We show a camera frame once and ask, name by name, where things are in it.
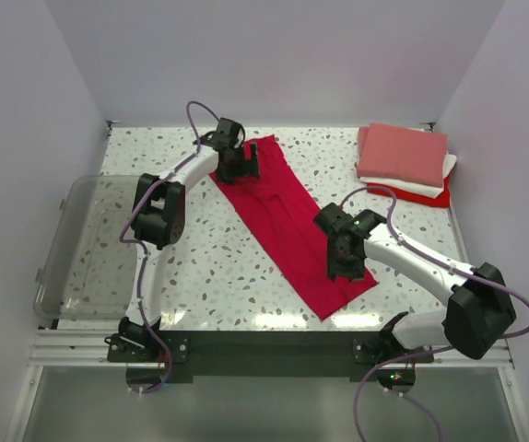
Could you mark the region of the crimson red t-shirt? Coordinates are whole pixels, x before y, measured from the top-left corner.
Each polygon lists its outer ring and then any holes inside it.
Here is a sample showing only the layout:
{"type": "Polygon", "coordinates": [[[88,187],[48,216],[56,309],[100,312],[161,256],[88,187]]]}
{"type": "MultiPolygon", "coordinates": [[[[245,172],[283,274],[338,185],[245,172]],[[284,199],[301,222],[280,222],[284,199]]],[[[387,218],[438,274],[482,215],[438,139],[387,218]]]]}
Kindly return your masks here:
{"type": "Polygon", "coordinates": [[[378,282],[369,270],[361,280],[331,281],[326,274],[326,237],[313,223],[320,208],[300,183],[273,135],[252,139],[260,176],[232,183],[210,178],[305,304],[325,320],[378,282]]]}

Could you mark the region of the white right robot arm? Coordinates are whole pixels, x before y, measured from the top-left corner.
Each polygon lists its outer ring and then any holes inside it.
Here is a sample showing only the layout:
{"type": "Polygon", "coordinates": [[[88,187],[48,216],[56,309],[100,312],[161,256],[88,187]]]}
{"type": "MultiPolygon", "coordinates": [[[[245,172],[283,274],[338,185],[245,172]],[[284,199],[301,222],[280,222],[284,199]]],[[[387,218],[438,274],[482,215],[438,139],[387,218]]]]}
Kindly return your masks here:
{"type": "Polygon", "coordinates": [[[433,295],[442,312],[401,312],[380,332],[382,355],[402,361],[414,350],[444,345],[480,359],[516,319],[501,272],[447,258],[396,230],[365,209],[349,215],[328,204],[313,219],[327,239],[327,276],[349,281],[363,276],[365,261],[381,262],[433,295]]]}

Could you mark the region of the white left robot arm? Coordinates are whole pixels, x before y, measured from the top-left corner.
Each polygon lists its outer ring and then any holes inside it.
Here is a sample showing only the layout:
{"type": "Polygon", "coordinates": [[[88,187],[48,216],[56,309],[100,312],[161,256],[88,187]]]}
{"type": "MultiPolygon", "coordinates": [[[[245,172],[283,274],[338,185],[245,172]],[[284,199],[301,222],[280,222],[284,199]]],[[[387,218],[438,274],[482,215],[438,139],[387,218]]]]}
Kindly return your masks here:
{"type": "Polygon", "coordinates": [[[259,177],[257,147],[244,142],[244,127],[221,118],[215,130],[194,141],[196,149],[190,156],[159,175],[146,173],[138,179],[132,213],[120,234],[121,242],[136,245],[137,261],[135,288],[119,333],[140,361],[159,354],[159,290],[168,247],[178,242],[184,231],[186,195],[210,174],[227,184],[259,177]]]}

